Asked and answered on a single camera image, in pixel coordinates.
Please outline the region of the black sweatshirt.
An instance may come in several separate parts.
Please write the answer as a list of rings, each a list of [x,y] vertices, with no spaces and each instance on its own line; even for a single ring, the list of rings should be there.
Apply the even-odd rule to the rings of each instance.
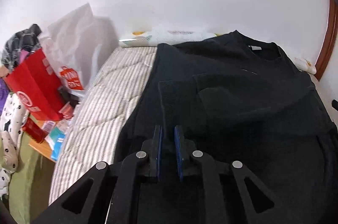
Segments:
[[[337,127],[306,72],[275,43],[234,31],[159,44],[114,159],[139,151],[160,125],[164,164],[174,128],[215,160],[239,160],[303,223],[337,222]]]

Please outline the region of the striped quilted mattress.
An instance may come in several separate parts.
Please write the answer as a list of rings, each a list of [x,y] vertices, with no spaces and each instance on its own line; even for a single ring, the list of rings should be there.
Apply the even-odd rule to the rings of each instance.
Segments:
[[[50,188],[53,203],[97,162],[113,163],[122,127],[135,109],[155,60],[155,47],[118,47],[75,108]]]

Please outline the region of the blue tissue pack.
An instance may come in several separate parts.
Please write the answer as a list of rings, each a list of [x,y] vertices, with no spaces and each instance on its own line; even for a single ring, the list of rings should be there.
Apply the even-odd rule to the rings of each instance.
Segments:
[[[54,127],[51,132],[45,137],[46,142],[51,148],[50,158],[57,161],[59,158],[60,150],[65,140],[66,135],[58,128]]]

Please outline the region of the green bed sheet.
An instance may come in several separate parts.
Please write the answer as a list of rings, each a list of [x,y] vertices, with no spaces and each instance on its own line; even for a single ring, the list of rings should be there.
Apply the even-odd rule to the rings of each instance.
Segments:
[[[22,135],[19,166],[9,177],[1,171],[1,182],[9,182],[4,202],[17,223],[31,223],[47,207],[55,162],[29,146],[30,138]]]

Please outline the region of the wooden nightstand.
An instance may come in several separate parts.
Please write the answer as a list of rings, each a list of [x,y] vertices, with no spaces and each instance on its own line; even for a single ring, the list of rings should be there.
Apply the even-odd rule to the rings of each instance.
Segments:
[[[36,121],[35,123],[41,128],[44,122],[45,121]],[[68,127],[68,122],[66,120],[62,120],[55,123],[55,127],[58,127],[65,134],[65,131]],[[42,143],[36,143],[34,140],[31,139],[29,140],[29,146],[36,150],[39,154],[50,159],[52,162],[56,162],[50,158],[52,151],[46,140],[44,140]]]

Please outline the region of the pink white small packet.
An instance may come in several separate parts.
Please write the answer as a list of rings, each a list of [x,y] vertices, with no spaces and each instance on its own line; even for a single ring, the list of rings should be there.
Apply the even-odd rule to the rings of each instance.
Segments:
[[[49,134],[49,133],[52,131],[52,129],[55,127],[55,124],[56,124],[56,123],[55,123],[54,121],[51,121],[51,120],[45,121],[45,122],[43,123],[41,129],[42,129],[43,131],[45,131],[47,134]]]

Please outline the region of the red drink can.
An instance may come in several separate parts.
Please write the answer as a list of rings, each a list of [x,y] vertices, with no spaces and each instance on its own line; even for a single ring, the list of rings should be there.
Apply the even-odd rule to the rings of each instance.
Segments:
[[[42,130],[30,117],[22,125],[23,131],[28,134],[36,143],[42,143],[47,136],[47,133]]]

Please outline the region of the white black spotted pillow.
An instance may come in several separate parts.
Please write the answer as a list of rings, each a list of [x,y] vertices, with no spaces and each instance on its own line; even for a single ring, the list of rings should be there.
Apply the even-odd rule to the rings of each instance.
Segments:
[[[1,113],[1,199],[9,193],[11,176],[19,167],[22,126],[28,116],[29,111],[19,97],[9,93]]]

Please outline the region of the white patterned pillow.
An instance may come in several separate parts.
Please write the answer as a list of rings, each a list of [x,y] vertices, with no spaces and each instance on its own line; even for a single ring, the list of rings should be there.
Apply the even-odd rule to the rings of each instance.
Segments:
[[[183,42],[203,41],[208,38],[217,37],[210,32],[194,31],[166,31],[164,29],[153,29],[145,32],[132,32],[123,35],[119,39],[121,47],[145,47],[158,46],[158,44],[176,45]]]

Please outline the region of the red paper shopping bag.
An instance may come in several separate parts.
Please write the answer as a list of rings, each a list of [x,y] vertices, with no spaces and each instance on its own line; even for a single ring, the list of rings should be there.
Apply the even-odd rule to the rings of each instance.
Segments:
[[[37,120],[63,119],[59,110],[66,102],[58,90],[62,83],[41,48],[8,74],[5,82]]]

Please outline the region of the purple fluffy cushion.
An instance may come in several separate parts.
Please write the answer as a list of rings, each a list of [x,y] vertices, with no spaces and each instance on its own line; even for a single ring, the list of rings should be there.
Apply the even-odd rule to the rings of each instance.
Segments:
[[[3,78],[0,78],[0,115],[2,114],[9,93],[10,90],[7,84],[5,83]]]

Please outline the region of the black right gripper tip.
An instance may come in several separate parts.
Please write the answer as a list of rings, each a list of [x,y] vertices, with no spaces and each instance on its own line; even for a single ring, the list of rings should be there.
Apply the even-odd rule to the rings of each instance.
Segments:
[[[337,100],[333,99],[333,101],[331,102],[331,105],[336,111],[338,111],[338,101]]]

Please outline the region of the white Miniso plastic bag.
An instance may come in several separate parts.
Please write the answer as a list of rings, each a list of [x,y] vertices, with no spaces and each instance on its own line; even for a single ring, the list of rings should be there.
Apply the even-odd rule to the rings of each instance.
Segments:
[[[80,100],[119,46],[110,19],[94,16],[88,3],[49,25],[38,38],[63,86]]]

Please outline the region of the black white checkered cloth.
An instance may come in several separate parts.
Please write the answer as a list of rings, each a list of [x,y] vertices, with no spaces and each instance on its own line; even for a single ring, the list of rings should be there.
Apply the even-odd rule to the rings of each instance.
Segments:
[[[41,28],[37,24],[32,24],[28,29],[15,33],[5,43],[1,53],[1,63],[10,73],[29,55],[41,48],[38,39],[41,32]]]

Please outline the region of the brown wooden door frame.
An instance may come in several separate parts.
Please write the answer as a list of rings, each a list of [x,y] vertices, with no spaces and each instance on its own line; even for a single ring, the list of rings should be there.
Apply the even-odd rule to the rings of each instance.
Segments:
[[[317,58],[315,78],[320,81],[331,59],[337,38],[337,2],[329,0],[329,15],[325,38]]]

